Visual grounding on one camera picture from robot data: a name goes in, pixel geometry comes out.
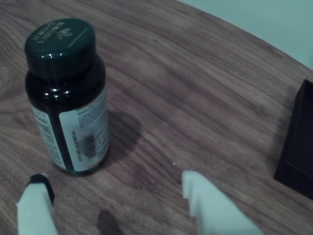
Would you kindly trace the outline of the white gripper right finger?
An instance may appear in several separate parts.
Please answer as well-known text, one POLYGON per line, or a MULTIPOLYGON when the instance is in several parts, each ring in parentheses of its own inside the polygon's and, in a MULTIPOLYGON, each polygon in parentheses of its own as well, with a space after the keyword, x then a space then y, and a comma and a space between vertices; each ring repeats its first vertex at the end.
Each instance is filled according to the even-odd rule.
POLYGON ((199 235, 263 234, 235 203, 196 171, 183 171, 182 195, 188 200, 199 235))

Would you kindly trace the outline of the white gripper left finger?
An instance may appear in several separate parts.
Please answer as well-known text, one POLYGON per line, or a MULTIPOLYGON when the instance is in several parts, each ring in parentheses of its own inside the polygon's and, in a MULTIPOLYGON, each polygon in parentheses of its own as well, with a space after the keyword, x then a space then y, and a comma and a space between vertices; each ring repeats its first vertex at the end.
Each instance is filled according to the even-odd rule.
POLYGON ((19 235, 56 235, 53 220, 55 194, 45 173, 32 175, 17 203, 19 235))

